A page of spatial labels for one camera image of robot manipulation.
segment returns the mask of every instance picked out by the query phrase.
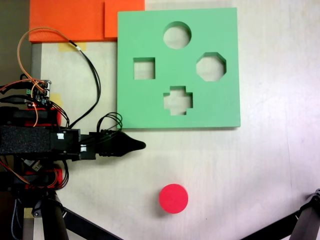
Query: orange wire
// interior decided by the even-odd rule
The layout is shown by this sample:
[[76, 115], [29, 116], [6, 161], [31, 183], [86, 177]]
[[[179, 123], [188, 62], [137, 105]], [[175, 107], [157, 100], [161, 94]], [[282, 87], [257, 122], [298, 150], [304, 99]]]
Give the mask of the orange wire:
[[6, 89], [7, 87], [13, 85], [13, 84], [17, 84], [17, 83], [21, 83], [21, 82], [27, 82], [27, 81], [32, 81], [32, 80], [35, 80], [37, 82], [40, 82], [42, 84], [44, 84], [45, 82], [44, 81], [41, 81], [41, 80], [38, 80], [38, 79], [35, 79], [35, 78], [27, 78], [27, 79], [23, 79], [23, 80], [19, 80], [19, 81], [15, 81], [15, 82], [12, 82], [12, 83], [9, 83], [8, 85], [5, 85], [4, 87], [0, 88], [0, 91], [2, 91], [3, 89]]
[[[14, 172], [8, 165], [6, 165], [2, 159], [0, 158], [0, 164], [6, 168], [8, 171], [12, 172], [14, 175], [17, 176], [17, 178], [19, 178], [22, 182], [24, 182], [25, 184], [28, 184], [28, 185], [32, 185], [30, 182], [28, 182], [24, 177], [20, 176], [19, 174], [17, 174], [16, 172]], [[53, 181], [53, 183], [51, 183], [50, 185], [47, 186], [47, 188], [51, 188], [51, 187], [54, 187], [54, 185], [57, 183], [58, 181], [58, 173], [57, 171], [54, 169], [54, 173], [55, 173], [55, 179]], [[39, 186], [38, 188], [40, 189], [43, 189], [45, 188], [44, 186]]]
[[18, 47], [17, 47], [17, 50], [16, 50], [16, 55], [17, 55], [17, 58], [18, 58], [18, 63], [19, 63], [19, 66], [21, 68], [21, 70], [24, 72], [24, 74], [29, 78], [29, 79], [32, 79], [31, 75], [24, 69], [22, 63], [21, 63], [21, 58], [20, 58], [20, 48], [21, 48], [21, 44], [23, 42], [23, 40], [25, 39], [25, 37], [33, 32], [33, 31], [36, 31], [36, 30], [49, 30], [49, 31], [53, 31], [53, 32], [56, 32], [58, 34], [60, 34], [62, 37], [64, 37], [66, 40], [70, 40], [66, 35], [64, 35], [62, 32], [60, 32], [59, 30], [57, 29], [54, 29], [52, 27], [46, 27], [46, 26], [40, 26], [40, 27], [35, 27], [35, 28], [32, 28], [30, 29], [29, 31], [27, 31], [20, 39], [19, 41], [19, 44], [18, 44]]
[[[31, 89], [31, 98], [32, 99], [33, 99], [33, 95], [34, 95], [35, 86], [38, 86], [38, 83], [34, 84], [32, 89]], [[35, 123], [33, 125], [33, 127], [35, 127], [37, 125], [37, 123], [38, 123], [39, 115], [38, 115], [38, 110], [37, 110], [36, 104], [34, 102], [33, 102], [33, 107], [34, 107], [35, 115], [36, 115]]]

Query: cross-shaped hole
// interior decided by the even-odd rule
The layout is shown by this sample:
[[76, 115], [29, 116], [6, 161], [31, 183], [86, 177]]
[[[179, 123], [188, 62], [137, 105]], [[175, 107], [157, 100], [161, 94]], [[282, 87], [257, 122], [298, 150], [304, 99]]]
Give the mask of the cross-shaped hole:
[[164, 109], [170, 109], [171, 116], [186, 115], [193, 108], [193, 94], [185, 86], [171, 86], [170, 93], [163, 94]]

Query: black cable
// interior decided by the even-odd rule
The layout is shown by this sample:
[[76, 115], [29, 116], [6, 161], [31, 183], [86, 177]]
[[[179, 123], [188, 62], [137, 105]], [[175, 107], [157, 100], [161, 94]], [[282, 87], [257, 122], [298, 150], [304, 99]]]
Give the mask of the black cable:
[[58, 122], [58, 113], [59, 110], [54, 108], [58, 113], [54, 114], [54, 112], [52, 111], [53, 106], [52, 105], [48, 105], [46, 108], [46, 111], [48, 112], [48, 118], [51, 120], [51, 128], [52, 131], [54, 131], [54, 127], [57, 128], [58, 133], [62, 133], [59, 122]]
[[68, 164], [66, 160], [62, 160], [63, 165], [64, 165], [64, 170], [65, 170], [65, 178], [62, 181], [62, 188], [64, 188], [67, 183], [69, 182], [69, 169], [68, 169]]
[[15, 84], [9, 85], [4, 90], [0, 91], [0, 94], [6, 94], [9, 90], [12, 89], [31, 89], [33, 87], [33, 83], [31, 81], [17, 82]]
[[[74, 45], [75, 47], [78, 47], [73, 41], [69, 41], [72, 45]], [[82, 56], [84, 57], [84, 59], [86, 60], [86, 62], [88, 63], [91, 71], [92, 71], [92, 74], [93, 74], [93, 77], [94, 77], [94, 81], [95, 81], [95, 85], [96, 85], [96, 91], [97, 91], [97, 95], [96, 95], [96, 101], [95, 103], [93, 104], [92, 107], [89, 108], [88, 111], [86, 111], [81, 117], [79, 117], [77, 120], [75, 120], [72, 124], [70, 124], [70, 126], [68, 127], [69, 129], [72, 129], [76, 124], [77, 122], [79, 122], [81, 119], [83, 119], [85, 116], [87, 116], [89, 113], [91, 113], [91, 111], [96, 107], [96, 105], [98, 104], [99, 102], [99, 99], [100, 99], [100, 96], [101, 96], [101, 81], [100, 81], [100, 77], [98, 75], [98, 72], [95, 68], [95, 66], [92, 64], [92, 62], [90, 61], [90, 59], [81, 51], [79, 50], [80, 53], [82, 54]]]
[[66, 120], [66, 125], [65, 127], [68, 128], [69, 124], [70, 124], [70, 119], [67, 115], [67, 113], [55, 102], [50, 101], [51, 105], [64, 117], [64, 119]]
[[38, 104], [39, 106], [46, 108], [47, 106], [45, 106], [44, 104], [42, 104], [40, 101], [31, 98], [29, 96], [26, 95], [20, 95], [20, 94], [16, 94], [16, 95], [11, 95], [11, 96], [6, 96], [3, 98], [0, 98], [0, 103], [8, 103], [8, 104], [27, 104], [27, 101], [17, 101], [17, 99], [21, 99], [21, 100], [27, 100], [33, 103]]
[[[6, 165], [9, 166], [6, 156], [4, 156], [4, 161], [5, 161]], [[5, 168], [5, 166], [3, 166], [3, 165], [1, 165], [1, 166], [3, 167], [3, 170], [4, 170], [5, 172], [8, 172], [8, 170]]]
[[14, 222], [15, 222], [16, 210], [17, 210], [17, 199], [14, 201], [14, 208], [13, 208], [13, 214], [11, 219], [11, 235], [15, 240], [19, 240], [19, 238], [17, 238], [14, 233]]
[[114, 117], [114, 118], [116, 118], [119, 122], [122, 122], [122, 119], [123, 119], [122, 116], [121, 116], [121, 114], [119, 114], [119, 113], [117, 113], [117, 112], [109, 112], [108, 114], [106, 114], [106, 115], [104, 115], [102, 118], [100, 118], [100, 120], [98, 121], [98, 123], [97, 123], [97, 125], [96, 125], [96, 132], [97, 132], [97, 133], [100, 132], [100, 127], [101, 127], [101, 123], [103, 122], [103, 120], [104, 120], [105, 118], [108, 118], [108, 117], [109, 117], [109, 118]]
[[16, 210], [15, 210], [15, 217], [16, 217], [16, 221], [17, 221], [17, 223], [18, 223], [18, 225], [19, 225], [19, 228], [20, 229], [23, 229], [23, 227], [22, 227], [22, 225], [21, 225], [21, 223], [20, 223], [20, 220], [19, 220], [19, 214], [18, 214], [18, 206], [16, 206]]
[[[115, 123], [115, 125], [109, 127], [108, 129], [102, 130], [100, 132], [101, 123], [105, 118], [113, 119], [116, 123]], [[86, 146], [91, 146], [91, 145], [97, 145], [97, 144], [101, 144], [106, 141], [109, 141], [110, 139], [114, 138], [119, 132], [122, 131], [122, 127], [123, 127], [122, 119], [123, 118], [122, 118], [121, 114], [119, 114], [117, 112], [109, 112], [108, 114], [106, 114], [105, 116], [100, 118], [100, 120], [98, 121], [97, 126], [96, 126], [97, 133], [100, 132], [101, 137], [96, 138], [93, 136], [91, 138], [87, 138], [87, 139], [80, 141], [80, 144], [86, 145]], [[110, 129], [112, 129], [118, 125], [119, 125], [119, 129], [117, 131], [112, 131], [112, 133], [110, 133], [111, 132]]]

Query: yellow tape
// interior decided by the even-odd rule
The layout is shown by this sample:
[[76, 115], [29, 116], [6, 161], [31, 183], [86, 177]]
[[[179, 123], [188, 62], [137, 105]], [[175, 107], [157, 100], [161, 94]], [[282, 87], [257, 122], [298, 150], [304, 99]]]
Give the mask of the yellow tape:
[[25, 208], [24, 209], [24, 219], [33, 219], [34, 216], [32, 215], [32, 208]]
[[62, 99], [59, 93], [51, 93], [50, 100], [56, 104], [58, 104], [62, 108]]
[[[75, 44], [77, 44], [82, 51], [87, 50], [86, 42], [76, 42]], [[69, 42], [61, 42], [61, 43], [58, 43], [58, 51], [59, 52], [76, 52], [78, 50], [75, 48], [75, 46], [73, 46]]]

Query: orange foam board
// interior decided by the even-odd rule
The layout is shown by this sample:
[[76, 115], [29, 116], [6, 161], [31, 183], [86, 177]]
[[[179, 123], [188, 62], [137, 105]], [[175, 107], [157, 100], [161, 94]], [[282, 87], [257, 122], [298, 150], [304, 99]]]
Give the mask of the orange foam board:
[[105, 0], [104, 38], [116, 41], [118, 38], [118, 12], [144, 11], [145, 0]]
[[[116, 41], [118, 11], [144, 9], [144, 0], [30, 0], [29, 28], [54, 28], [74, 42]], [[29, 40], [66, 42], [48, 30], [31, 32]]]

